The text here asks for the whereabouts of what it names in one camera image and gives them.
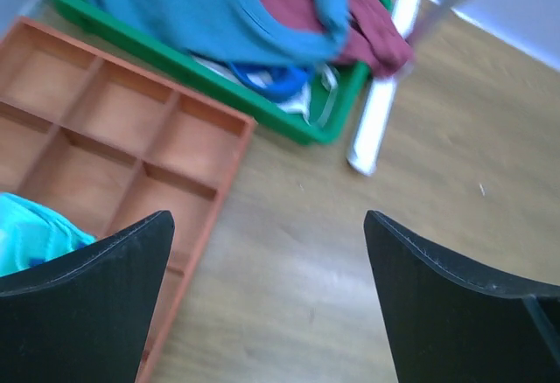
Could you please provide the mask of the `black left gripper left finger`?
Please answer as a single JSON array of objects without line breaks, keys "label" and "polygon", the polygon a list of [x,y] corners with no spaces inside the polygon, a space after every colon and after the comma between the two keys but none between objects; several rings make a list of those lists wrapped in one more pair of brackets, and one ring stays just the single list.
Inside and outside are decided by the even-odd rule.
[{"label": "black left gripper left finger", "polygon": [[158,211],[1,279],[3,382],[133,382],[171,252]]}]

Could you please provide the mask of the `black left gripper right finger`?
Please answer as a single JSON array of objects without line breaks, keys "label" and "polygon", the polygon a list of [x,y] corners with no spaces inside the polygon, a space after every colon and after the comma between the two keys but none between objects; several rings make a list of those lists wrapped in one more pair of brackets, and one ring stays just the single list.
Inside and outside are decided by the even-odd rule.
[{"label": "black left gripper right finger", "polygon": [[557,382],[559,288],[489,267],[379,211],[364,232],[401,382]]}]

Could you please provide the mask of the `blue tank top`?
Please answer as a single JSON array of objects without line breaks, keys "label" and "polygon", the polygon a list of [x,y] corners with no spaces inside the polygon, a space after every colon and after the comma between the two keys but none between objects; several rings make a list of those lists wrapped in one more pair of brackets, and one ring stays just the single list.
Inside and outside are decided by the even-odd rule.
[{"label": "blue tank top", "polygon": [[261,0],[86,0],[181,52],[224,62],[313,66],[347,41],[347,0],[314,0],[321,33],[292,29]]}]

